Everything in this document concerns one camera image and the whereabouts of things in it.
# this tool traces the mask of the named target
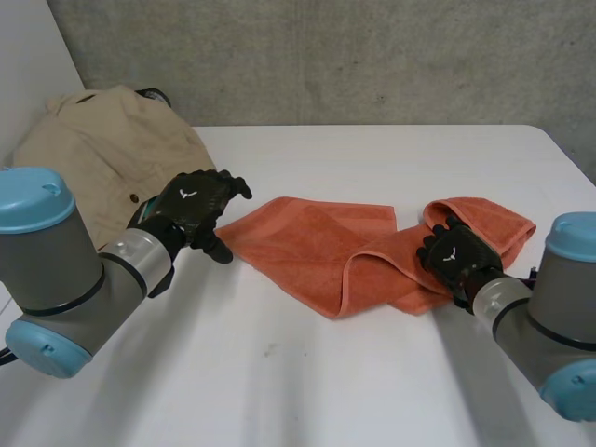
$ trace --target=khaki garment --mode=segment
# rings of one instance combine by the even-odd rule
[[[97,248],[177,174],[214,169],[203,142],[165,103],[122,86],[49,101],[13,160],[64,178]]]

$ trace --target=white table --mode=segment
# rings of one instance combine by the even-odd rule
[[[405,228],[430,200],[483,196],[538,225],[510,269],[522,276],[557,215],[596,205],[591,183],[525,126],[198,132],[254,193],[222,224],[298,196],[393,205]],[[0,368],[0,445],[596,445],[596,425],[559,418],[454,306],[329,321],[242,262],[187,251],[177,268],[170,292],[144,303],[76,378]],[[18,314],[11,304],[2,333]]]

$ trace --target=towel fold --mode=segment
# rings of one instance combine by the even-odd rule
[[[239,258],[327,318],[389,304],[419,315],[452,297],[415,253],[449,215],[468,224],[510,266],[535,225],[489,200],[438,200],[424,223],[397,231],[392,207],[280,197],[218,230]]]

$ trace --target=cable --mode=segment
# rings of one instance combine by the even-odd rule
[[[6,365],[12,361],[15,361],[17,356],[15,356],[12,352],[10,354],[6,354],[3,357],[0,357],[0,366]]]

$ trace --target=robotic hand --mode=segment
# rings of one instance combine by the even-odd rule
[[[447,218],[448,228],[435,225],[435,236],[424,238],[416,252],[423,268],[431,272],[454,296],[454,303],[473,314],[472,300],[478,287],[504,277],[501,258],[465,223]]]
[[[596,213],[555,220],[530,291],[503,273],[498,254],[454,217],[416,255],[475,315],[560,416],[596,421]]]
[[[181,173],[168,183],[159,196],[139,207],[129,228],[139,228],[159,238],[169,248],[172,261],[181,247],[190,246],[202,249],[217,263],[229,264],[234,255],[215,236],[214,230],[228,202],[238,194],[252,198],[251,189],[244,179],[232,177],[227,170]],[[174,273],[172,266],[156,288],[149,291],[149,298],[167,290]]]
[[[56,377],[77,374],[146,296],[169,287],[182,248],[232,261],[214,229],[238,194],[252,197],[225,170],[179,174],[97,253],[60,175],[0,171],[0,280],[23,312],[7,331],[10,355]]]

